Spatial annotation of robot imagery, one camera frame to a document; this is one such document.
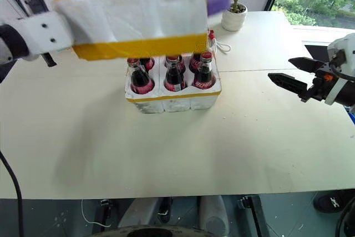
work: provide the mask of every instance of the bottle neck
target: bottle neck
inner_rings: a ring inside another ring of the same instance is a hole
[[[140,63],[141,64],[147,64],[150,60],[151,60],[151,58],[141,58],[140,59]]]
[[[204,61],[200,62],[199,71],[207,73],[207,72],[210,72],[211,70],[212,70],[212,65],[211,65],[210,61],[209,62],[204,62]]]
[[[169,69],[179,69],[179,62],[177,62],[177,61],[174,61],[174,62],[169,62],[168,61],[168,70]]]
[[[200,61],[201,54],[194,54],[194,60]]]
[[[145,72],[145,69],[140,64],[130,64],[130,65],[128,65],[128,72],[129,72],[130,75],[132,75],[136,71]]]

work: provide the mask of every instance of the table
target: table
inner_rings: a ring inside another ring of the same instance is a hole
[[[280,13],[250,12],[245,29],[253,30],[250,25],[256,21],[287,25]],[[219,29],[217,38],[233,47],[237,39],[246,44],[243,36],[251,35],[245,29]],[[276,44],[287,42],[285,32],[282,40],[273,37]],[[258,41],[269,35],[261,31],[255,36],[255,49],[239,46],[238,53],[246,57],[235,62],[228,58],[230,67],[223,62],[227,57],[219,54],[223,91],[216,105],[182,113],[140,114],[124,98],[123,60],[86,62],[62,51],[53,54],[59,64],[52,69],[42,60],[18,62],[0,85],[0,145],[23,197],[353,188],[355,127],[342,106],[312,99],[301,103],[269,80],[268,72],[280,72],[278,68],[312,79],[281,62],[282,55],[275,58],[269,43]],[[294,54],[305,53],[300,41],[292,47]],[[258,63],[255,54],[264,59]],[[0,198],[16,197],[3,165],[0,188]]]

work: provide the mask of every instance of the white cable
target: white cable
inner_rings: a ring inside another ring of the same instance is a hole
[[[227,54],[232,50],[232,47],[229,44],[218,42],[216,38],[212,39],[213,51],[217,53],[217,49],[219,49],[223,54]]]
[[[85,215],[84,215],[83,200],[84,200],[84,199],[82,199],[82,215],[83,215],[83,218],[85,219],[85,221],[86,221],[87,223],[89,223],[89,224],[96,224],[96,225],[99,225],[99,226],[105,227],[105,228],[111,227],[111,224],[110,224],[110,225],[103,225],[103,224],[98,223],[98,222],[95,222],[95,221],[89,221],[89,220],[87,220],[86,217],[85,217]]]

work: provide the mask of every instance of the floor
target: floor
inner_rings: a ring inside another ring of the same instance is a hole
[[[9,62],[4,65],[0,65],[0,83],[2,83],[2,81],[5,79],[5,77],[7,76],[7,74],[10,72],[10,70],[15,64],[16,61]]]
[[[333,237],[338,214],[322,214],[312,205],[317,193],[261,195],[270,237]],[[257,236],[249,210],[238,210],[240,196],[224,196],[230,219],[230,236]],[[124,200],[128,206],[132,200]],[[196,197],[174,198],[169,224],[198,228]],[[94,219],[98,200],[84,201],[87,219]],[[84,237],[92,233],[92,225],[84,221],[79,200],[25,200],[26,236]],[[0,200],[0,236],[17,236],[17,210],[14,200]]]

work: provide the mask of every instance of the styrofoam bottle holder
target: styrofoam bottle holder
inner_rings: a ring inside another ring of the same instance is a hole
[[[189,70],[191,54],[183,55],[186,71],[184,80],[187,87],[178,92],[171,92],[164,86],[164,79],[167,68],[164,66],[165,56],[155,57],[153,69],[149,76],[154,80],[155,87],[147,94],[136,94],[131,90],[129,74],[126,78],[126,99],[135,104],[142,113],[162,113],[187,111],[190,108],[207,109],[212,107],[218,95],[222,91],[221,80],[217,70],[215,59],[212,60],[212,71],[216,77],[216,83],[209,89],[199,89],[192,86],[194,73]]]

